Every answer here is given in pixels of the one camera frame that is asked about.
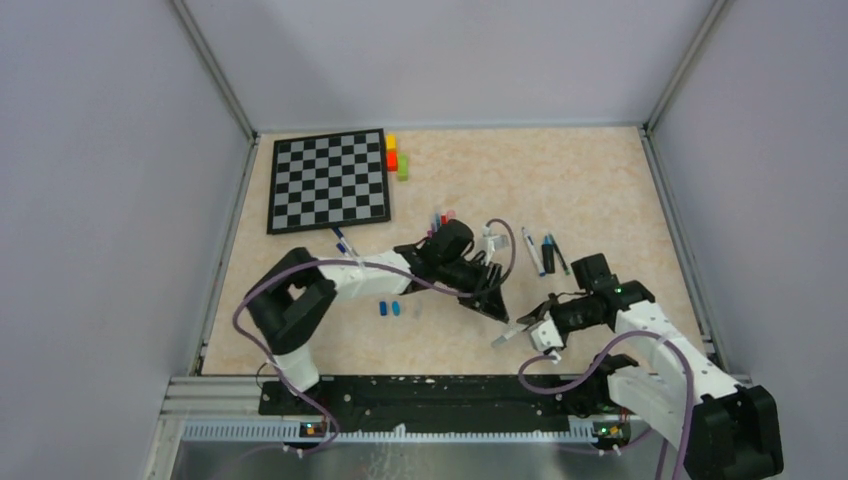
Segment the green transparent pen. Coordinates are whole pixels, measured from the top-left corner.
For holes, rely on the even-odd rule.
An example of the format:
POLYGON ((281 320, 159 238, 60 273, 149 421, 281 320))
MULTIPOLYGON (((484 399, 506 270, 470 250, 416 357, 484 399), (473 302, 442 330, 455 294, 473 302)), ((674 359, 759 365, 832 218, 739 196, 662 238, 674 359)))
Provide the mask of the green transparent pen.
POLYGON ((571 274, 570 268, 569 268, 569 266, 568 266, 568 264, 565 260, 564 255, 562 254, 561 249, 559 248, 559 245, 558 245, 558 242, 556 241, 556 238, 554 237, 553 234, 549 234, 549 238, 550 238, 551 244, 553 246, 553 250, 555 252, 556 258, 557 258, 559 264, 561 265, 561 267, 564 271, 564 274, 570 275, 571 274))

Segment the black blue highlighter marker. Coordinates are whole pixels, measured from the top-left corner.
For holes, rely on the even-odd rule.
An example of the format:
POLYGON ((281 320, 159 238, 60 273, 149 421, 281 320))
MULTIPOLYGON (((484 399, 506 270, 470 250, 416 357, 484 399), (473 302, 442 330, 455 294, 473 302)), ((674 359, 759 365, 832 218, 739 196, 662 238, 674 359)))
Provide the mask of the black blue highlighter marker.
POLYGON ((553 242, 549 235, 545 235, 542 246, 542 264, 544 268, 544 272, 547 275, 552 275, 556 273, 556 261, 555 261, 555 250, 553 242))

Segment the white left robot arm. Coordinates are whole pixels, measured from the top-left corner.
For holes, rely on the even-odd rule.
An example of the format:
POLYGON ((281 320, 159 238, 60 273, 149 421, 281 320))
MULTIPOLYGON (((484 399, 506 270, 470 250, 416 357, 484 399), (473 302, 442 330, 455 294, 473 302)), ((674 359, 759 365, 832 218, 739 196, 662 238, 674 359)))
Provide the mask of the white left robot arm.
POLYGON ((515 256, 516 238, 512 229, 494 234, 494 223, 487 221, 476 239, 465 223, 451 219, 415 243, 370 256, 320 258, 304 247, 289 251, 237 308, 249 313, 262 335, 257 343, 285 384, 283 401, 302 414, 319 404, 320 375, 309 341, 335 302, 433 290, 508 322, 501 287, 515 264, 502 266, 493 256, 504 248, 515 256))

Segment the white pen blue cap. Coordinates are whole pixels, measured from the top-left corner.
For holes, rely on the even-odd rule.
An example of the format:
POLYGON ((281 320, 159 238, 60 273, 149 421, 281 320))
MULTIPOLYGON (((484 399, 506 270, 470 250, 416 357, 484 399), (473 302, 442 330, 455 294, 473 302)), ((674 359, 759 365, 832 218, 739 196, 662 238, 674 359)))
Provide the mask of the white pen blue cap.
POLYGON ((543 265, 542 259, 539 255, 539 252, 536 248, 536 245, 535 245, 535 242, 532 238, 532 235, 530 234, 530 232, 527 230, 526 227, 521 228, 521 235, 522 235, 522 238, 525 242, 528 254, 529 254, 530 259, 533 263, 533 266, 534 266, 536 273, 538 274, 539 277, 544 277, 547 274, 547 272, 546 272, 545 267, 543 265))

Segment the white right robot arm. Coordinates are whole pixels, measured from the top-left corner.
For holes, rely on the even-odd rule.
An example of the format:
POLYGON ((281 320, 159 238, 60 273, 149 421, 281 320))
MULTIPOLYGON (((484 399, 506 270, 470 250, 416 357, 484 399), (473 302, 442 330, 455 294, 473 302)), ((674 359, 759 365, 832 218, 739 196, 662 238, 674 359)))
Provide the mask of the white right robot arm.
POLYGON ((600 412, 618 406, 636 414, 674 448, 672 476, 692 479, 766 479, 783 472, 777 404, 762 386, 746 387, 723 371, 664 313, 639 281, 621 282, 601 253, 571 265, 581 295, 565 303, 552 294, 523 317, 537 361, 556 360, 570 333, 605 325, 614 338, 575 380, 558 387, 517 374, 520 384, 541 395, 566 396, 586 387, 600 412))

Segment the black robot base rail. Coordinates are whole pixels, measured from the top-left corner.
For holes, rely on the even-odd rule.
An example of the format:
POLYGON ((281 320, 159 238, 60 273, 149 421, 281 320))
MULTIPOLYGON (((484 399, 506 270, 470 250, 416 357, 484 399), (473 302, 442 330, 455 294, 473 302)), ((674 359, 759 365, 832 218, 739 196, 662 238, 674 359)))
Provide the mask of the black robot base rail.
POLYGON ((580 420, 591 435, 631 435, 633 414, 605 400, 589 381, 553 395, 527 390, 514 375, 337 375, 307 390, 309 405, 278 381, 261 388, 264 416, 317 415, 327 410, 345 433, 388 432, 404 425, 410 433, 559 433, 580 420))

